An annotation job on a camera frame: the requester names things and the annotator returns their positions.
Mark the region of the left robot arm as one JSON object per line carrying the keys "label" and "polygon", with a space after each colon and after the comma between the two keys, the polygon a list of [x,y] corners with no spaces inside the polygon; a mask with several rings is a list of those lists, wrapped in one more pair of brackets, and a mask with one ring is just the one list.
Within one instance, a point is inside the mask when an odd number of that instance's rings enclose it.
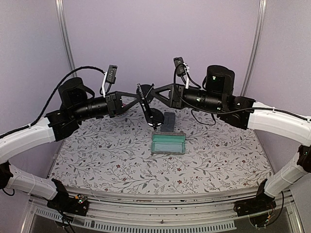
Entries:
{"label": "left robot arm", "polygon": [[34,122],[0,136],[0,187],[53,200],[62,211],[67,211],[72,207],[72,200],[60,181],[25,172],[9,163],[9,159],[37,146],[70,137],[87,119],[122,115],[137,104],[140,97],[125,92],[95,97],[82,78],[71,78],[69,74],[53,90],[56,92],[61,99],[59,110],[48,114],[41,112]]}

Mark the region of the blue-grey glasses case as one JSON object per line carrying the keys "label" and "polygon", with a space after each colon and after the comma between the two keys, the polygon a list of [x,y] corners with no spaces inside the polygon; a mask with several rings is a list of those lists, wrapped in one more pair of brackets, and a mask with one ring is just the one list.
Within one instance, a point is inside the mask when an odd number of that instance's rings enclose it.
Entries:
{"label": "blue-grey glasses case", "polygon": [[165,112],[164,113],[164,122],[160,127],[161,132],[173,132],[175,126],[175,113]]}

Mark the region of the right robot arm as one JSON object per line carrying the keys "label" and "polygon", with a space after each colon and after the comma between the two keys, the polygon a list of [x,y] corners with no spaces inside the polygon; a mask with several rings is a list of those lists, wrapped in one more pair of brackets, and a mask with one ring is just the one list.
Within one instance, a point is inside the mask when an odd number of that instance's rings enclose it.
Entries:
{"label": "right robot arm", "polygon": [[219,65],[207,67],[201,86],[172,83],[148,93],[174,109],[190,108],[215,114],[240,129],[280,135],[301,145],[293,159],[279,172],[263,181],[251,207],[261,212],[279,193],[311,171],[311,118],[270,107],[251,98],[234,96],[234,71]]}

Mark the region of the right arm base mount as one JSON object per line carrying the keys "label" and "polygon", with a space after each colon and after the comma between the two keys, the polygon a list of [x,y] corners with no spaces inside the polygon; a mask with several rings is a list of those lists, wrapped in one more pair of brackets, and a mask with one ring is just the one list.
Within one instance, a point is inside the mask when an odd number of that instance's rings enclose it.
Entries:
{"label": "right arm base mount", "polygon": [[264,193],[264,186],[267,179],[262,181],[254,198],[234,202],[233,210],[238,216],[251,215],[262,211],[272,210],[276,207],[275,198]]}

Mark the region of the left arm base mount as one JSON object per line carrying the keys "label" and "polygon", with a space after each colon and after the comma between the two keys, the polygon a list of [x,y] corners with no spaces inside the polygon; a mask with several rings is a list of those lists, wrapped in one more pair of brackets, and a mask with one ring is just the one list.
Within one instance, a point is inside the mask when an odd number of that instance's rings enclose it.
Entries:
{"label": "left arm base mount", "polygon": [[47,201],[47,207],[60,211],[61,213],[69,213],[79,216],[86,216],[89,201],[87,197],[77,194],[75,197],[70,197],[65,186],[56,179],[52,179],[56,186],[56,196]]}

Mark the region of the light blue cloth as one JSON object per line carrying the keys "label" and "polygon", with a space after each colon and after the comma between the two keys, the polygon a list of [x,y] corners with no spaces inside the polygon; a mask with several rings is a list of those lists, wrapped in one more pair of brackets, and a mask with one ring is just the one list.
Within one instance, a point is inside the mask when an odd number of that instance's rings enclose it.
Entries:
{"label": "light blue cloth", "polygon": [[156,152],[183,152],[182,144],[155,143],[154,151]]}

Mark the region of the thin black-framed glasses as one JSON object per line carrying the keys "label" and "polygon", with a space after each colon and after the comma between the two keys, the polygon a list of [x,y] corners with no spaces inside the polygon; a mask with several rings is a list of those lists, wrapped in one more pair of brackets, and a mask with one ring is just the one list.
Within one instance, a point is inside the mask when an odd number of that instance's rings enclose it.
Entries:
{"label": "thin black-framed glasses", "polygon": [[153,88],[154,84],[137,84],[137,94],[140,98],[139,103],[142,107],[146,122],[154,131],[156,131],[157,128],[163,124],[164,115],[160,110],[150,107],[150,103],[154,98],[151,95]]}

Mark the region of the beige-grey glasses case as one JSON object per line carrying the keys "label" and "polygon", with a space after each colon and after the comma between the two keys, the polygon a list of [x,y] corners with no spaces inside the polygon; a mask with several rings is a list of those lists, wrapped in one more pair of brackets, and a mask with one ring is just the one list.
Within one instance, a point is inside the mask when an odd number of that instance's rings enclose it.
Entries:
{"label": "beige-grey glasses case", "polygon": [[180,132],[153,132],[151,154],[185,154],[186,134]]}

